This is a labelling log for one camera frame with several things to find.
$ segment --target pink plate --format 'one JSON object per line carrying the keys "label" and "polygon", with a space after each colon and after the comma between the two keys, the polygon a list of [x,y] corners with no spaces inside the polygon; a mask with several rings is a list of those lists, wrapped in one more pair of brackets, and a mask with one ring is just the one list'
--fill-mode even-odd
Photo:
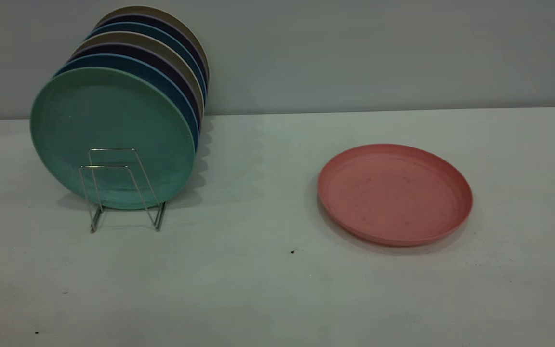
{"label": "pink plate", "polygon": [[419,246],[454,232],[468,218],[472,191],[451,164],[403,145],[366,145],[331,159],[318,194],[346,230],[388,246]]}

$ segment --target table surface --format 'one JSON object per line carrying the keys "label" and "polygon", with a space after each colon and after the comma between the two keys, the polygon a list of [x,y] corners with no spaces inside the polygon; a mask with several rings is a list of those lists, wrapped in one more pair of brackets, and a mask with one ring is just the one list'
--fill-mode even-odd
{"label": "table surface", "polygon": [[[207,116],[161,232],[106,211],[0,120],[0,346],[555,346],[555,108]],[[335,226],[317,175],[368,143],[471,184],[465,227],[386,248]]]}

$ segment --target plate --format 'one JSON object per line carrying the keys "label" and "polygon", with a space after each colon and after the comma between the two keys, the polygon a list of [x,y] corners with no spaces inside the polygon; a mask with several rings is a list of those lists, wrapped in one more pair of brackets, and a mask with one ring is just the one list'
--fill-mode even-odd
{"label": "plate", "polygon": [[192,73],[190,67],[187,65],[187,63],[185,63],[183,58],[177,54],[177,52],[173,51],[167,45],[152,37],[148,37],[147,35],[139,33],[130,33],[129,31],[111,31],[108,33],[96,35],[86,40],[74,51],[74,53],[72,53],[72,55],[74,56],[83,49],[89,48],[91,46],[106,43],[131,44],[132,46],[145,48],[148,51],[151,51],[165,59],[168,63],[174,66],[174,68],[176,68],[176,70],[181,73],[181,75],[183,75],[187,85],[189,86],[189,88],[191,88],[195,95],[194,100],[191,99],[190,102],[196,101],[196,104],[200,109],[201,116],[204,115],[205,105],[203,102],[200,85],[198,83],[198,80],[196,79],[196,76],[194,76],[194,73]]}
{"label": "plate", "polygon": [[168,62],[165,61],[162,57],[156,55],[151,51],[148,51],[145,48],[121,43],[99,44],[96,46],[90,46],[73,55],[70,58],[70,61],[76,58],[86,57],[87,55],[101,53],[125,55],[126,57],[135,58],[139,61],[145,62],[160,70],[161,73],[166,75],[168,79],[170,79],[176,86],[179,87],[179,90],[183,92],[183,95],[187,98],[188,101],[193,100],[193,102],[190,103],[190,106],[192,107],[192,110],[194,111],[196,117],[193,120],[193,124],[191,124],[190,126],[191,129],[195,129],[198,132],[200,128],[200,121],[202,119],[201,111],[198,107],[198,101],[196,100],[196,96],[194,95],[192,90],[189,88],[189,85],[187,85],[187,83],[185,82],[183,76],[179,74],[174,66],[168,64]]}
{"label": "plate", "polygon": [[116,17],[112,17],[104,22],[101,22],[99,26],[96,27],[96,29],[99,27],[107,26],[108,24],[121,23],[121,22],[137,22],[137,23],[147,24],[148,26],[152,26],[154,28],[158,28],[162,31],[165,31],[166,33],[168,33],[168,35],[174,37],[174,39],[179,41],[187,49],[187,51],[190,52],[192,57],[194,57],[194,59],[198,62],[198,66],[200,66],[200,71],[202,72],[202,75],[205,78],[205,81],[209,82],[209,73],[207,70],[207,66],[205,65],[205,61],[203,61],[202,57],[200,56],[200,53],[194,47],[192,42],[190,42],[188,38],[185,35],[183,35],[183,33],[181,33],[179,30],[177,30],[176,28],[173,28],[172,26],[170,26],[170,24],[168,24],[167,22],[163,22],[158,18],[151,17],[149,15],[132,15],[132,14],[118,15]]}
{"label": "plate", "polygon": [[149,6],[126,6],[120,9],[116,9],[111,13],[105,15],[98,22],[97,27],[101,26],[101,24],[103,24],[104,22],[106,22],[107,20],[113,17],[117,17],[120,15],[128,15],[128,14],[141,14],[141,15],[148,15],[154,18],[158,18],[163,22],[170,24],[170,26],[177,29],[179,32],[183,33],[183,35],[185,35],[185,37],[187,37],[187,39],[190,40],[192,44],[194,44],[194,48],[202,56],[202,59],[203,59],[202,62],[203,62],[203,65],[205,66],[205,70],[207,70],[207,77],[209,77],[209,60],[207,59],[205,50],[202,48],[202,44],[200,44],[200,41],[198,41],[198,38],[196,38],[196,35],[194,35],[194,33],[192,33],[192,31],[187,26],[185,26],[183,22],[181,22],[181,20],[178,20],[177,18],[170,15],[169,13],[166,13],[162,10],[156,9],[154,7],[149,7]]}
{"label": "plate", "polygon": [[429,152],[366,145],[331,159],[318,179],[329,215],[351,233],[389,246],[419,246],[458,229],[472,208],[462,174]]}
{"label": "plate", "polygon": [[87,36],[86,39],[94,37],[95,35],[99,35],[102,33],[107,33],[110,31],[130,31],[132,33],[139,33],[143,35],[147,35],[148,37],[153,37],[156,40],[159,40],[163,44],[170,47],[172,50],[177,52],[185,63],[190,67],[194,76],[196,76],[196,80],[200,84],[200,89],[202,91],[203,96],[203,103],[206,103],[207,100],[207,81],[205,81],[202,72],[200,71],[200,67],[198,63],[192,57],[190,52],[183,46],[179,41],[174,39],[174,37],[168,35],[165,31],[162,31],[158,28],[154,28],[152,26],[148,26],[142,23],[135,23],[135,22],[123,22],[123,23],[113,23],[108,24],[107,26],[99,27]]}
{"label": "plate", "polygon": [[[54,77],[31,110],[31,140],[40,160],[62,185],[83,197],[79,165],[88,149],[136,148],[159,202],[185,186],[194,165],[194,141],[181,113],[160,90],[112,68],[77,68]],[[129,165],[148,206],[156,204],[131,152],[98,152],[95,164]],[[89,199],[97,203],[91,172],[83,172]],[[125,169],[95,169],[104,206],[141,209]]]}
{"label": "plate", "polygon": [[152,86],[158,88],[166,97],[179,109],[183,115],[187,127],[190,129],[194,148],[198,147],[198,125],[196,125],[196,117],[194,117],[194,109],[189,101],[185,98],[185,94],[175,85],[166,75],[153,66],[139,61],[138,59],[127,57],[119,54],[93,54],[76,58],[64,65],[56,74],[64,73],[75,68],[82,67],[107,67],[116,68],[117,70],[131,73],[147,81]]}

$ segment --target navy blue plate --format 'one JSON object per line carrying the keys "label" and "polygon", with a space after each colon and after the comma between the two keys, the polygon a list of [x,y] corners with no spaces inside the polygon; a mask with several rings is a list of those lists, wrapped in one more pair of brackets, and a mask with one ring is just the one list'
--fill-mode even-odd
{"label": "navy blue plate", "polygon": [[200,67],[200,71],[202,72],[203,78],[205,79],[205,83],[209,81],[209,78],[207,76],[207,71],[205,70],[205,65],[203,64],[202,58],[200,57],[200,53],[198,53],[198,50],[196,50],[196,47],[194,47],[192,42],[190,42],[190,40],[185,35],[183,35],[183,33],[181,33],[178,29],[174,28],[167,22],[163,22],[158,18],[151,17],[148,15],[126,14],[126,15],[118,15],[104,22],[101,22],[97,27],[95,27],[95,29],[105,27],[108,24],[121,23],[121,22],[137,22],[137,23],[147,24],[148,26],[152,26],[154,28],[158,28],[162,31],[165,31],[166,33],[168,33],[168,35],[174,37],[174,39],[179,41],[185,48],[187,48],[187,51],[192,55],[192,57],[194,57],[194,60]]}
{"label": "navy blue plate", "polygon": [[167,32],[156,27],[149,26],[148,24],[137,22],[117,22],[107,24],[103,27],[98,27],[94,31],[91,31],[91,33],[85,39],[94,37],[95,35],[99,35],[101,33],[106,33],[108,31],[131,31],[132,33],[144,34],[149,37],[153,37],[170,47],[183,58],[188,66],[190,66],[190,69],[200,83],[203,100],[207,99],[207,81],[205,81],[200,67],[198,66],[198,63],[196,62],[192,54],[187,50],[187,48],[185,48],[185,46],[183,46],[181,42],[177,41],[177,39],[175,39],[171,35],[168,35]]}

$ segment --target green plate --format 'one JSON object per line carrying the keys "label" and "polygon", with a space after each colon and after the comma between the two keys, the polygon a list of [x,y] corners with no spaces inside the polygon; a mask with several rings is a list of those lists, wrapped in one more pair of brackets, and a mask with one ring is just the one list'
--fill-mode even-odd
{"label": "green plate", "polygon": [[[31,139],[53,176],[83,198],[79,166],[90,164],[90,148],[135,148],[159,202],[183,188],[194,165],[192,134],[177,107],[154,86],[111,68],[78,68],[44,86],[31,110]],[[147,205],[156,205],[133,152],[92,152],[91,158],[94,165],[128,165]],[[104,206],[143,208],[127,170],[94,171]],[[97,203],[91,170],[83,176]]]}

